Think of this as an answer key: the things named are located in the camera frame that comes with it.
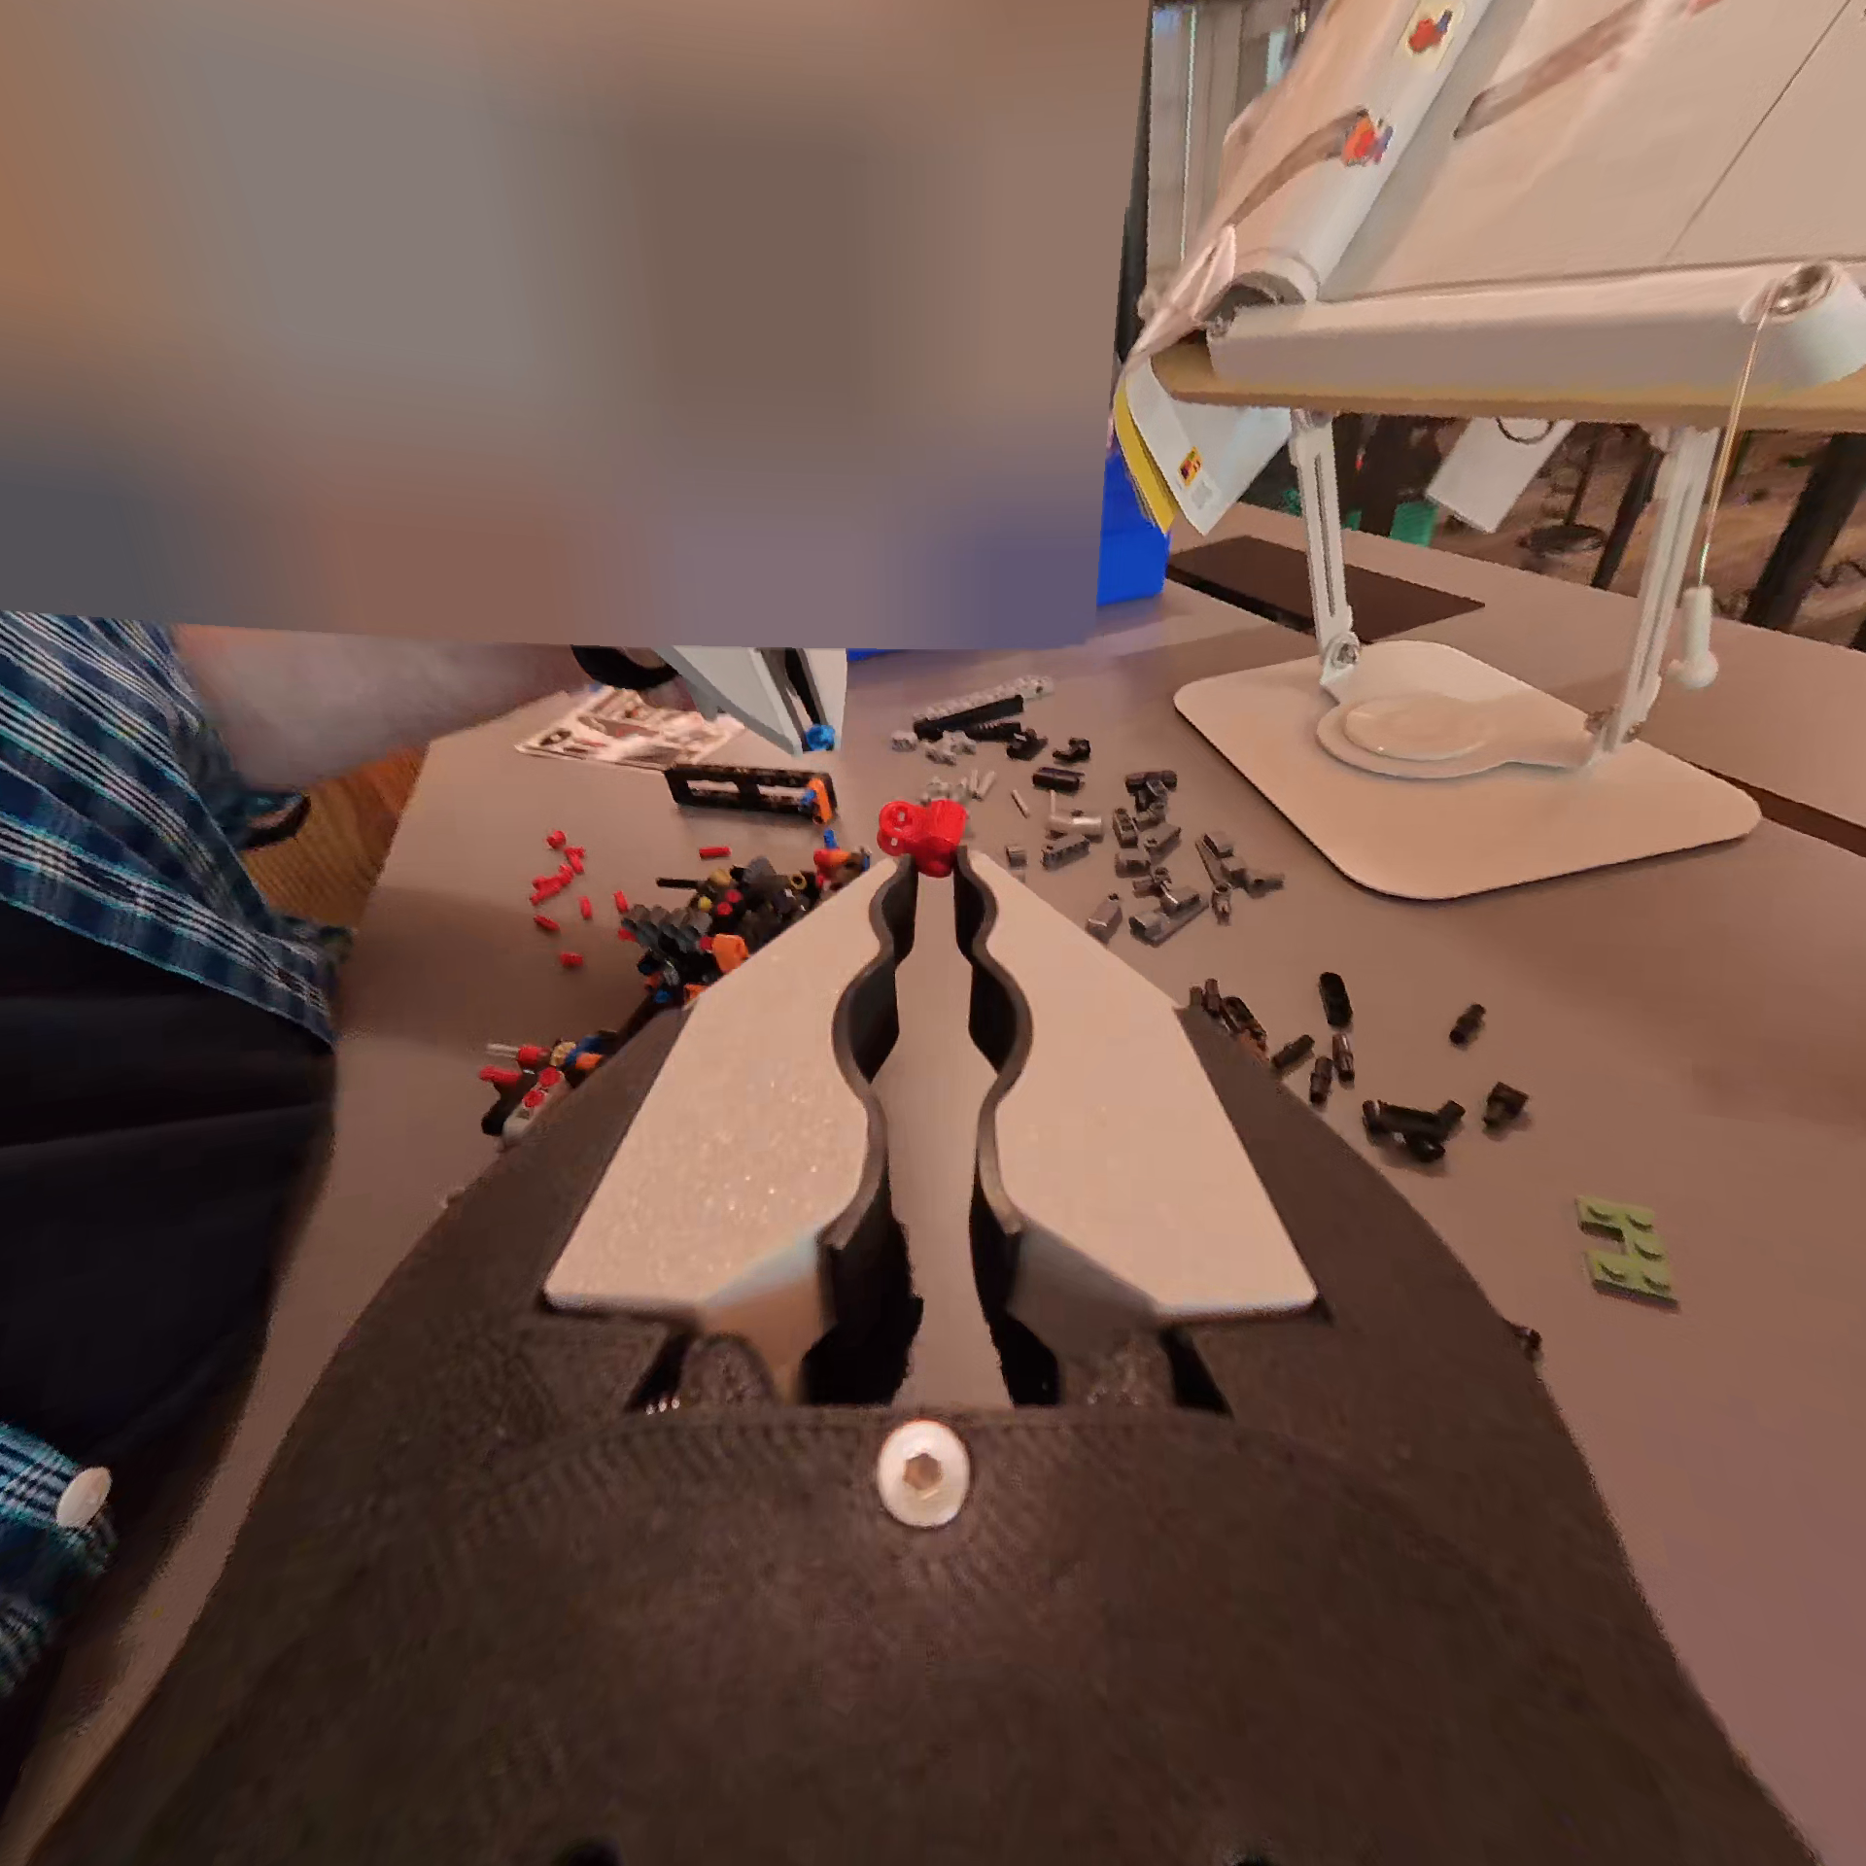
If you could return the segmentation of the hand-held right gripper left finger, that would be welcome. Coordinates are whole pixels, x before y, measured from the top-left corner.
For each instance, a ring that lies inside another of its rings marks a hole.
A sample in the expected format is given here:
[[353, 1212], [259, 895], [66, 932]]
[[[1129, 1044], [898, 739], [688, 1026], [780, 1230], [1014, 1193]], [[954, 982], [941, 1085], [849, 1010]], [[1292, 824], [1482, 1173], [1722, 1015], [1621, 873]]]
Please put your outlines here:
[[884, 1178], [870, 1084], [914, 910], [912, 861], [882, 860], [690, 1004], [543, 1276], [551, 1311], [806, 1360]]

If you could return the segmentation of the blue bin with square tag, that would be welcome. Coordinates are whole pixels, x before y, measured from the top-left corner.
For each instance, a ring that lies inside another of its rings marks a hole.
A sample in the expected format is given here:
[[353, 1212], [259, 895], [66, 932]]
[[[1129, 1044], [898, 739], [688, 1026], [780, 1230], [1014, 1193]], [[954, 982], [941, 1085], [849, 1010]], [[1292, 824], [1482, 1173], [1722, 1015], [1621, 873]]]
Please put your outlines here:
[[1162, 593], [1170, 533], [1159, 528], [1135, 490], [1117, 439], [1104, 452], [1104, 499], [1095, 606], [1111, 609]]

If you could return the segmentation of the multicoloured lego car assembly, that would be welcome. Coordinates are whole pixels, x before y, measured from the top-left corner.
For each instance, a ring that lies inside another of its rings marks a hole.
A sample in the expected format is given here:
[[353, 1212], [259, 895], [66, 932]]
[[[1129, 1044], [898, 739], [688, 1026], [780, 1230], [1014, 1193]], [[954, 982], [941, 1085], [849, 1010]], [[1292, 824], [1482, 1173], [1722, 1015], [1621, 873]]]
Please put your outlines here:
[[537, 1126], [543, 1111], [587, 1085], [647, 1026], [687, 1010], [695, 998], [745, 967], [772, 939], [870, 871], [873, 853], [831, 832], [809, 863], [782, 871], [769, 858], [729, 861], [702, 878], [674, 878], [661, 900], [613, 893], [613, 932], [629, 949], [640, 991], [617, 1024], [545, 1041], [487, 1049], [479, 1084], [490, 1103], [479, 1133], [502, 1149]]

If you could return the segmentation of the green lego plate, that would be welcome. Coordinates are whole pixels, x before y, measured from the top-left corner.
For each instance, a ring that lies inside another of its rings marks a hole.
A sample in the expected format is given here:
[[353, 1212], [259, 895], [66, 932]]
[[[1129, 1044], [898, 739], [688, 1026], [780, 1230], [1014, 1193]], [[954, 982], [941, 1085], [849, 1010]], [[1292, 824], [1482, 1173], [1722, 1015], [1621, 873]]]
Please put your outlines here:
[[1672, 1263], [1652, 1208], [1575, 1198], [1575, 1224], [1584, 1236], [1581, 1263], [1600, 1295], [1616, 1295], [1663, 1311], [1678, 1305]]

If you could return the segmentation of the red lego connector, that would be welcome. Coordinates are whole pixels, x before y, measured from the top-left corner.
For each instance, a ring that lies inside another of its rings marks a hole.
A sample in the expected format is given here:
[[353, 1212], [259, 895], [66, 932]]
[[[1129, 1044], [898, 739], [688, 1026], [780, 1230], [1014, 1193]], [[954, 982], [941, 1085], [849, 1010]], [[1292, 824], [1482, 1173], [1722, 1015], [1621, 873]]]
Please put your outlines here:
[[905, 860], [914, 873], [931, 880], [953, 875], [966, 832], [969, 809], [958, 799], [891, 799], [878, 812], [880, 851]]

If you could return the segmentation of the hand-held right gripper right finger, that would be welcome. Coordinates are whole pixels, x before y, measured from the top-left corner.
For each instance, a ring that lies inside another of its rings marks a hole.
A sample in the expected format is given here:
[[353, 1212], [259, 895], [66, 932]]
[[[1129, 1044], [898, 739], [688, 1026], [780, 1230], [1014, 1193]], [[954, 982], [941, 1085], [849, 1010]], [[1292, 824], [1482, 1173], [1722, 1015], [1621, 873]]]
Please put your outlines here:
[[990, 1065], [971, 1193], [990, 1324], [1097, 1356], [1309, 1312], [1317, 1286], [1166, 993], [988, 854], [961, 851], [950, 890]]

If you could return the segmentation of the pile of black lego pieces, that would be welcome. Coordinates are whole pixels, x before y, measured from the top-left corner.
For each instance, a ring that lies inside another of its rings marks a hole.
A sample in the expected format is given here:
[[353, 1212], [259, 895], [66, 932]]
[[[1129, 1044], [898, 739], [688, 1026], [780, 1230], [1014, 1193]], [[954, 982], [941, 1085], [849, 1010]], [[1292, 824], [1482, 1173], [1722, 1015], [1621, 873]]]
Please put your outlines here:
[[[1215, 974], [1196, 980], [1186, 991], [1189, 1010], [1216, 1026], [1234, 1046], [1255, 1054], [1271, 1076], [1300, 1088], [1303, 1101], [1329, 1111], [1334, 1096], [1360, 1084], [1355, 1049], [1355, 1004], [1339, 971], [1317, 974], [1322, 1033], [1296, 1033], [1271, 1044], [1265, 1024], [1250, 1004], [1221, 985]], [[1406, 1155], [1421, 1166], [1444, 1159], [1450, 1141], [1463, 1128], [1468, 1109], [1454, 1096], [1441, 1103], [1404, 1103], [1379, 1094], [1360, 1101], [1366, 1139], [1386, 1153]]]

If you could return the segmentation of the group of red lego pins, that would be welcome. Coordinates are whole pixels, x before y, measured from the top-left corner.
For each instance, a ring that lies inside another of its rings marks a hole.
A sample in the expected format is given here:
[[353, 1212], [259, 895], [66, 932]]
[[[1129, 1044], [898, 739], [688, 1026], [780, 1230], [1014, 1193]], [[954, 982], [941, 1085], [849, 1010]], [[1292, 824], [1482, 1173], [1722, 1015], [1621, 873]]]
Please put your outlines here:
[[729, 844], [700, 844], [688, 875], [653, 878], [647, 893], [614, 888], [594, 895], [589, 851], [561, 830], [545, 835], [551, 869], [529, 880], [529, 922], [551, 945], [561, 972], [590, 967], [600, 935], [622, 945], [641, 977], [672, 980], [661, 991], [680, 995], [744, 967], [752, 953], [741, 937], [745, 897]]

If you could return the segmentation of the black lego frame orange end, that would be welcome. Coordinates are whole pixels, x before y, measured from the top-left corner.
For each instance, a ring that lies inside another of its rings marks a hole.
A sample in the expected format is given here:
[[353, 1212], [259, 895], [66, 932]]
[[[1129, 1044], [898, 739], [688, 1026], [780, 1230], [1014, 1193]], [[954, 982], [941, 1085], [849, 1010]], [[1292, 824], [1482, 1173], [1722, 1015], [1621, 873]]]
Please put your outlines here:
[[833, 780], [806, 769], [684, 762], [663, 772], [663, 783], [680, 809], [745, 812], [814, 827], [829, 827], [838, 812]]

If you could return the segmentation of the white book stand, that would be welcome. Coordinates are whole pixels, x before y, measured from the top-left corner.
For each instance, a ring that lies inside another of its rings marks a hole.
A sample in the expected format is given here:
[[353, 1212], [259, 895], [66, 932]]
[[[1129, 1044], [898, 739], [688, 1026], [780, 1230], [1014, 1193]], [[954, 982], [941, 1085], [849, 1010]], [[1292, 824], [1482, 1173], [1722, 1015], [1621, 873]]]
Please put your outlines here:
[[[1708, 537], [1753, 388], [1861, 369], [1861, 287], [1833, 259], [1413, 291], [1240, 311], [1219, 375], [1295, 413], [1315, 652], [1186, 683], [1175, 709], [1345, 880], [1450, 902], [1729, 844], [1736, 787], [1642, 743], [1665, 679], [1716, 679]], [[1621, 393], [1663, 432], [1658, 527], [1612, 707], [1585, 714], [1433, 639], [1366, 644], [1345, 598], [1329, 416], [1425, 388], [1506, 413]]]

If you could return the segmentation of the long dark lego beam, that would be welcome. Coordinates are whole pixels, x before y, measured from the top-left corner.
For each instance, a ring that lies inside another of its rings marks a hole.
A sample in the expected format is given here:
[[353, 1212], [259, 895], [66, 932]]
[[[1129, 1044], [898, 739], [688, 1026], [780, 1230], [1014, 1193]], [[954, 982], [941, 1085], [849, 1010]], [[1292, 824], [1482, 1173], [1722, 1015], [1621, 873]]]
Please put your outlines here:
[[1003, 720], [1024, 714], [1031, 701], [1048, 697], [1056, 683], [1046, 674], [1022, 674], [1018, 679], [969, 691], [912, 717], [912, 733], [920, 739], [939, 739], [948, 733], [975, 735]]

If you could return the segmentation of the person's dark navy garment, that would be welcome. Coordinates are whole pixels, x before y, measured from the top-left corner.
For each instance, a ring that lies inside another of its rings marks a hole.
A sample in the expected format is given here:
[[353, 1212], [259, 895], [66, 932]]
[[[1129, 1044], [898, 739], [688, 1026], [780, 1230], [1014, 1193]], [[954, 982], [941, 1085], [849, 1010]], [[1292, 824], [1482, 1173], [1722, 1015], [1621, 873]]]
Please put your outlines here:
[[3, 908], [6, 1425], [127, 1462], [243, 1363], [332, 1094], [298, 1024]]

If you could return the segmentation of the pile of grey lego pieces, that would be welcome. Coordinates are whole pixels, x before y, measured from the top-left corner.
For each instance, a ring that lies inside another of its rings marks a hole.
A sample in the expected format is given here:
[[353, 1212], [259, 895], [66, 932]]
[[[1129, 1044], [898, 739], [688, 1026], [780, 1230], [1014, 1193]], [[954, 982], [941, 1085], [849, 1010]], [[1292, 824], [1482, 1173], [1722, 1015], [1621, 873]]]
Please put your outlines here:
[[1091, 801], [1085, 735], [1053, 739], [1003, 720], [975, 735], [934, 739], [899, 730], [891, 747], [899, 754], [921, 752], [936, 769], [911, 801], [978, 807], [1001, 788], [1018, 830], [999, 848], [999, 865], [1014, 880], [1101, 873], [1104, 897], [1083, 920], [1097, 942], [1125, 930], [1155, 949], [1201, 917], [1225, 925], [1241, 902], [1267, 900], [1289, 883], [1281, 871], [1247, 861], [1223, 830], [1180, 824], [1180, 777], [1170, 765], [1144, 763], [1119, 777], [1113, 801]]

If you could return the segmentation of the lego instruction booklet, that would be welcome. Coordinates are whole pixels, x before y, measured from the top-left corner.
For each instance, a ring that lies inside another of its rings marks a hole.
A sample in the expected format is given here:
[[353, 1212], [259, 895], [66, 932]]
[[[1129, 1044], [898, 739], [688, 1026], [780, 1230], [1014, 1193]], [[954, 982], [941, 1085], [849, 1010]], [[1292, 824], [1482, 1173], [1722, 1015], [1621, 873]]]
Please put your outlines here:
[[1225, 129], [1115, 428], [1211, 531], [1312, 413], [1861, 371], [1861, 4], [1325, 4]]

